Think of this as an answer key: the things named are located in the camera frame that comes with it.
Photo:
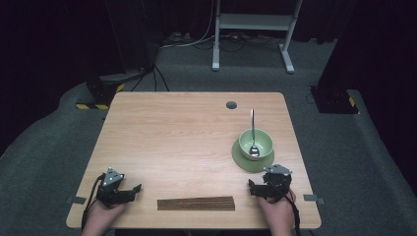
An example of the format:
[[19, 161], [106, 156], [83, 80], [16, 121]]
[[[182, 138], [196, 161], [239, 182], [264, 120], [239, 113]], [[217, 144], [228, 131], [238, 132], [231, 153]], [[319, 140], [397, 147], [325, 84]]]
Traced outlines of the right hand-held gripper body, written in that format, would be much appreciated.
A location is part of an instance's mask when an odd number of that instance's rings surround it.
[[289, 192], [292, 171], [280, 164], [265, 167], [264, 171], [266, 174], [263, 179], [267, 184], [266, 198], [280, 200]]

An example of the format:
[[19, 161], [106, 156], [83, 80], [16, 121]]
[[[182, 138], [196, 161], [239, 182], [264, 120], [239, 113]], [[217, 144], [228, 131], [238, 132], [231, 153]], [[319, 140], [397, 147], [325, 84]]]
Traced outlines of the row of brown chopsticks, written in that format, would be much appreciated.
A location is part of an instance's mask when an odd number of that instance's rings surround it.
[[183, 205], [159, 205], [158, 210], [234, 210], [235, 204], [183, 204]]

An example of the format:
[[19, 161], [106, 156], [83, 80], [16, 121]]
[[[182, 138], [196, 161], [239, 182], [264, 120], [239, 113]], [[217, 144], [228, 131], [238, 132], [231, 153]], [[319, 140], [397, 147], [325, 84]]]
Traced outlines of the green round plate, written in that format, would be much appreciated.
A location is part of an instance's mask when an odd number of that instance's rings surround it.
[[252, 173], [263, 172], [265, 167], [272, 166], [274, 162], [274, 150], [262, 160], [251, 160], [242, 153], [238, 141], [233, 144], [231, 153], [240, 168]]

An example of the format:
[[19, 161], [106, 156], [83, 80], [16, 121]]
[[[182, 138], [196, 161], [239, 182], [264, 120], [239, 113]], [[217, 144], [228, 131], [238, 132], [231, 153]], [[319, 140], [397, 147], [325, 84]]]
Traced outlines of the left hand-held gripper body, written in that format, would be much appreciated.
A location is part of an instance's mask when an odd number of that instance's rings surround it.
[[119, 186], [124, 180], [124, 175], [109, 167], [100, 184], [96, 198], [106, 207], [124, 204], [124, 196], [131, 195], [130, 191], [120, 191]]

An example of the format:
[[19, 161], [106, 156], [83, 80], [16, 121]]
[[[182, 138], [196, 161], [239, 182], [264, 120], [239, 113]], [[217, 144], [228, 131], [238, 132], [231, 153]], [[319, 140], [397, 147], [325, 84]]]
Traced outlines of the person's right hand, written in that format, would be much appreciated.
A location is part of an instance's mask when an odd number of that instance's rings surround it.
[[296, 200], [296, 196], [289, 191], [286, 198], [282, 198], [278, 202], [271, 204], [266, 199], [257, 197], [258, 204], [264, 214], [269, 230], [271, 229], [291, 229], [294, 226], [295, 219], [293, 208], [290, 202]]

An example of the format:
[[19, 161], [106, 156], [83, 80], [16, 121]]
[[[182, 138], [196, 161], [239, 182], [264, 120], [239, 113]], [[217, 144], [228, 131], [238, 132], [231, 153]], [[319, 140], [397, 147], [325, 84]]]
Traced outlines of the white metal stand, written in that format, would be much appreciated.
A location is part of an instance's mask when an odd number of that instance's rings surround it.
[[288, 48], [295, 30], [303, 0], [296, 0], [291, 15], [252, 15], [252, 14], [224, 14], [221, 12], [221, 0], [216, 0], [214, 43], [212, 50], [211, 69], [220, 69], [219, 39], [221, 30], [274, 30], [285, 31], [284, 42], [278, 45], [286, 72], [294, 74], [295, 68], [291, 61]]

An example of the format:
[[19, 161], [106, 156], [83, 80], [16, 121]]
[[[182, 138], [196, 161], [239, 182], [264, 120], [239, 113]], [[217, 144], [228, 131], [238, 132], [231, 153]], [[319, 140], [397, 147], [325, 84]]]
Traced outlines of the person's left hand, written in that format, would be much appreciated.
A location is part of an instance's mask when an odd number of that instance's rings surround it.
[[107, 230], [112, 225], [112, 223], [123, 213], [126, 206], [126, 204], [122, 204], [108, 208], [102, 202], [96, 201], [89, 209], [85, 228]]

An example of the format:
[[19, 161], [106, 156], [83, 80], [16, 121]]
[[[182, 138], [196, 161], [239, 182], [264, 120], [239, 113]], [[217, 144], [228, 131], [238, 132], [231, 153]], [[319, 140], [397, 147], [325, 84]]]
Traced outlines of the black stand base striped tape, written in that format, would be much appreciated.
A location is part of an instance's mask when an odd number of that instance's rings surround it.
[[359, 114], [359, 109], [346, 91], [331, 93], [317, 87], [310, 87], [315, 104], [320, 113], [326, 114]]
[[106, 82], [95, 79], [86, 82], [76, 101], [76, 107], [81, 110], [107, 110], [115, 96], [125, 86], [124, 82]]

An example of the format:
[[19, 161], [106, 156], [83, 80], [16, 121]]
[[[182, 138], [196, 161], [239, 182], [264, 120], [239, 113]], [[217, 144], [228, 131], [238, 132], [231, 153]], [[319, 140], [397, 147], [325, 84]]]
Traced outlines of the metal spoon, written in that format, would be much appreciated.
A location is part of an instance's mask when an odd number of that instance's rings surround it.
[[249, 153], [251, 156], [259, 156], [260, 151], [256, 146], [256, 133], [255, 133], [255, 110], [251, 110], [251, 135], [252, 135], [252, 145], [250, 147]]

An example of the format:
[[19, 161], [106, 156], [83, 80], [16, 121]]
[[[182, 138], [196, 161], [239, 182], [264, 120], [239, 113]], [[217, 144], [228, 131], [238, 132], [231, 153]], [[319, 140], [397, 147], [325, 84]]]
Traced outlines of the green ceramic bowl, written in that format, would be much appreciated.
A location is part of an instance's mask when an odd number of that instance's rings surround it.
[[238, 139], [238, 148], [249, 160], [260, 161], [273, 156], [273, 141], [264, 130], [248, 129]]

